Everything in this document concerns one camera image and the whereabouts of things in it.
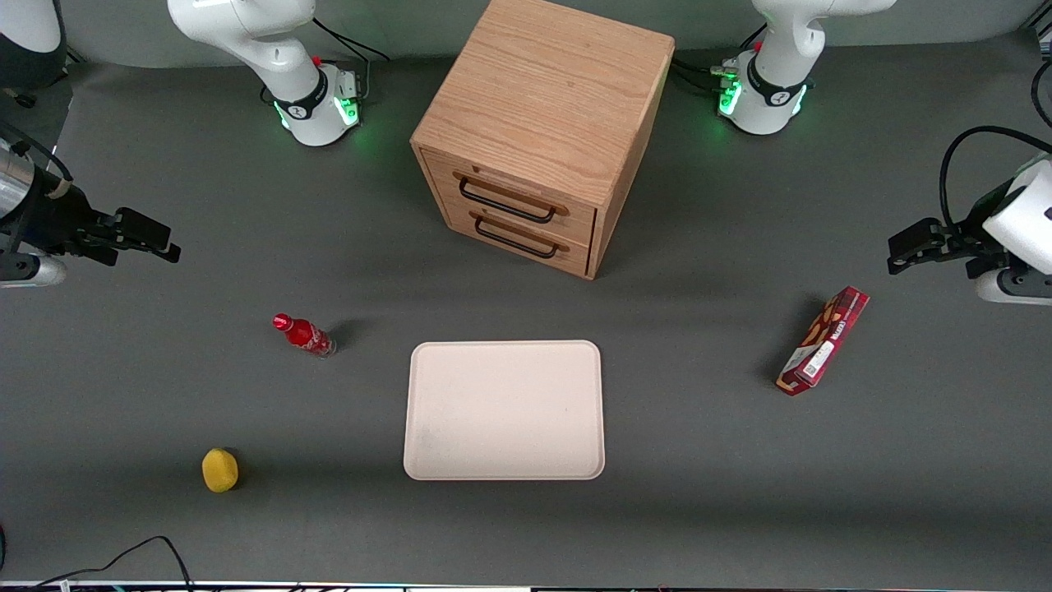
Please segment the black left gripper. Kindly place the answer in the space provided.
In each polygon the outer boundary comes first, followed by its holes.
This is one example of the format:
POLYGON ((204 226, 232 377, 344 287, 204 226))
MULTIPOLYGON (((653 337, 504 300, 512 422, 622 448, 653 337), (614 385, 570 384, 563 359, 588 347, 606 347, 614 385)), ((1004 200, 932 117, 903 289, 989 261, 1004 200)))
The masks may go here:
POLYGON ((911 224, 907 234, 895 234, 888 239, 889 256, 887 267, 890 275, 898 275, 909 267, 929 262, 940 262, 944 247, 949 246, 952 254, 966 258, 966 273, 969 280, 978 280, 988 272, 1010 269, 1025 270, 1021 258, 1012 256, 996 238, 983 228, 991 219, 1017 195, 1008 185, 999 185, 978 198, 970 212, 954 220, 950 212, 949 197, 944 193, 944 224, 939 219, 928 217, 911 224))

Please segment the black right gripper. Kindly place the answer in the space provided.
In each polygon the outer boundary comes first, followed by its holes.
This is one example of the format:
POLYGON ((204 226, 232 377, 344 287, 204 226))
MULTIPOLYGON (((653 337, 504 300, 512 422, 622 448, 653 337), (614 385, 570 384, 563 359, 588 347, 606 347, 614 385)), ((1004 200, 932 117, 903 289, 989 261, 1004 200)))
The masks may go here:
MULTIPOLYGON (((16 207, 16 236, 46 256, 86 257, 100 265, 116 266, 119 252, 115 248, 84 240, 103 217, 93 209, 86 195, 69 187, 60 197, 48 197, 61 180, 60 177, 34 180, 29 195, 16 207)), ((170 263, 180 260, 182 251, 170 240, 169 226, 132 207, 116 210, 116 229, 123 239, 124 250, 146 252, 170 263)))

